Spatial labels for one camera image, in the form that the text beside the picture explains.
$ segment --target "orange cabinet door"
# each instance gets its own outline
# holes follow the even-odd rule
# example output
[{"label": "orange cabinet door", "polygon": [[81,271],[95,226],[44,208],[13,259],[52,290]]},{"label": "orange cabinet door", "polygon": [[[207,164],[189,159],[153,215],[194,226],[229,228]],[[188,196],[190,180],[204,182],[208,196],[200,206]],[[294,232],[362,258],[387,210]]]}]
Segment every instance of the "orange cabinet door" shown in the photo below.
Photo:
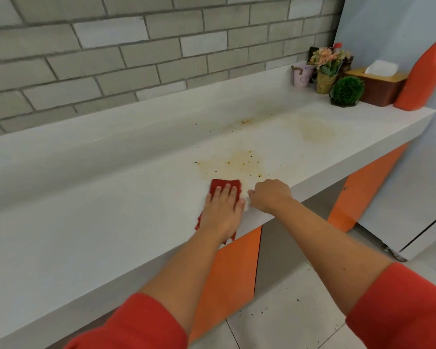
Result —
[{"label": "orange cabinet door", "polygon": [[328,222],[344,232],[352,229],[407,146],[405,143],[349,175]]},{"label": "orange cabinet door", "polygon": [[262,227],[221,248],[199,300],[189,343],[253,299]]}]

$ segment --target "orange detergent bottle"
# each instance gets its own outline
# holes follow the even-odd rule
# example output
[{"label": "orange detergent bottle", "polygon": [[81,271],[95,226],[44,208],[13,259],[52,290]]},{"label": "orange detergent bottle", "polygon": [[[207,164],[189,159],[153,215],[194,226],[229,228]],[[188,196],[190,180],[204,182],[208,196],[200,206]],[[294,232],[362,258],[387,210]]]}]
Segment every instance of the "orange detergent bottle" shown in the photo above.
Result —
[{"label": "orange detergent bottle", "polygon": [[415,63],[394,106],[407,111],[421,109],[430,99],[435,88],[436,43]]}]

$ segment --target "gray brick wall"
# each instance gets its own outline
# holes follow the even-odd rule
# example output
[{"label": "gray brick wall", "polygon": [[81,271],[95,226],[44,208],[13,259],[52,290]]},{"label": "gray brick wall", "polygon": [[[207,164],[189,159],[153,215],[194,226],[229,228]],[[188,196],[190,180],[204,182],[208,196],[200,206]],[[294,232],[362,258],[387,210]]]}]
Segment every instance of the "gray brick wall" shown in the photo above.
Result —
[{"label": "gray brick wall", "polygon": [[292,64],[344,0],[0,0],[0,134]]}]

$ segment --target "hand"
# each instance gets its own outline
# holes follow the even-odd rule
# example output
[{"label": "hand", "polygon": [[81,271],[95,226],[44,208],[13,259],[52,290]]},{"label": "hand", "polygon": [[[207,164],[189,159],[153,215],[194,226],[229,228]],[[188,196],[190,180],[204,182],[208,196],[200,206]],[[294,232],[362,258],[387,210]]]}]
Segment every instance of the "hand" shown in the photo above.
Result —
[{"label": "hand", "polygon": [[279,206],[292,200],[291,189],[279,180],[265,180],[255,185],[255,190],[247,191],[250,205],[269,214],[275,214]]},{"label": "hand", "polygon": [[232,237],[241,223],[245,206],[243,198],[236,203],[237,193],[237,188],[234,186],[231,189],[230,184],[226,184],[223,190],[218,186],[213,196],[209,193],[205,200],[199,231],[215,233],[220,243]]}]

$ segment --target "tissue box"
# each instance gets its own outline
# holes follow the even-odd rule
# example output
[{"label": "tissue box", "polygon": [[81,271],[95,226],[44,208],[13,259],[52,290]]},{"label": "tissue box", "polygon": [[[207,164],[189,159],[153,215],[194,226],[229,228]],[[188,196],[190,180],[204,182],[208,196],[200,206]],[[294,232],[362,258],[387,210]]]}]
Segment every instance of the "tissue box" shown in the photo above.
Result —
[{"label": "tissue box", "polygon": [[397,72],[394,76],[384,77],[365,73],[367,68],[350,70],[345,76],[356,76],[365,82],[365,93],[360,101],[376,106],[393,104],[404,87],[408,74]]}]

